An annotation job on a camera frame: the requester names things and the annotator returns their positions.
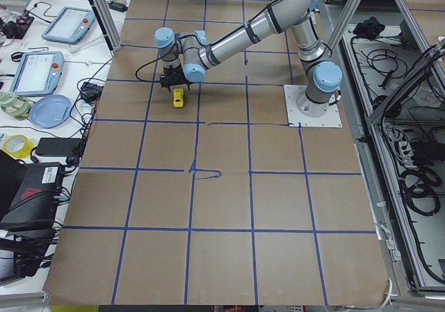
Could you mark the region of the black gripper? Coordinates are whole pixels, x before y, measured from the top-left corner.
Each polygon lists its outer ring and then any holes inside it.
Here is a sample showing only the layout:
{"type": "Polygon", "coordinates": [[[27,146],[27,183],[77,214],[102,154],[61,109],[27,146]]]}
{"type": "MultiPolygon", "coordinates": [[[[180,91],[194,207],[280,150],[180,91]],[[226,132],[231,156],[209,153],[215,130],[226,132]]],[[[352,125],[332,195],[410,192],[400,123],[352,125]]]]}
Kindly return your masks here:
{"type": "Polygon", "coordinates": [[[176,85],[187,85],[188,90],[191,90],[191,82],[186,79],[182,67],[164,67],[159,82],[162,88],[168,89],[169,93],[172,92],[172,86],[176,85]]]}

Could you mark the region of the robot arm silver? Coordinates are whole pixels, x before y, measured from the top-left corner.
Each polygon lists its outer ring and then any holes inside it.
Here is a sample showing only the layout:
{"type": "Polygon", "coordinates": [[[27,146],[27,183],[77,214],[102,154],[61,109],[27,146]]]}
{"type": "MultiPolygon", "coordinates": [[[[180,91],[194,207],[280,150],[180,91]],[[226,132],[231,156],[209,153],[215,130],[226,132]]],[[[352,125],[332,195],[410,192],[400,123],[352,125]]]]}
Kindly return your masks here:
{"type": "Polygon", "coordinates": [[[312,0],[271,0],[253,18],[220,39],[207,42],[204,31],[175,33],[161,27],[154,32],[163,73],[162,87],[191,85],[204,80],[208,69],[272,34],[290,29],[298,45],[307,87],[297,100],[298,110],[308,117],[321,117],[332,105],[343,74],[330,60],[331,49],[319,38],[310,15],[312,0]]]}

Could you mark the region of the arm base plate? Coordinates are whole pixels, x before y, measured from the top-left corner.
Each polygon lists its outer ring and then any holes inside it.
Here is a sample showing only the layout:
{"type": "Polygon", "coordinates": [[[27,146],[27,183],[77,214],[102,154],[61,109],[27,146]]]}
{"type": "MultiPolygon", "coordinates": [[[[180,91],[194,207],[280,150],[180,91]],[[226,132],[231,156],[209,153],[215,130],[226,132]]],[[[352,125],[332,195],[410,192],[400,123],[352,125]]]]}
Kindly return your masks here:
{"type": "Polygon", "coordinates": [[[324,104],[315,104],[306,97],[305,85],[284,85],[288,125],[292,127],[341,128],[336,97],[324,104]]]}

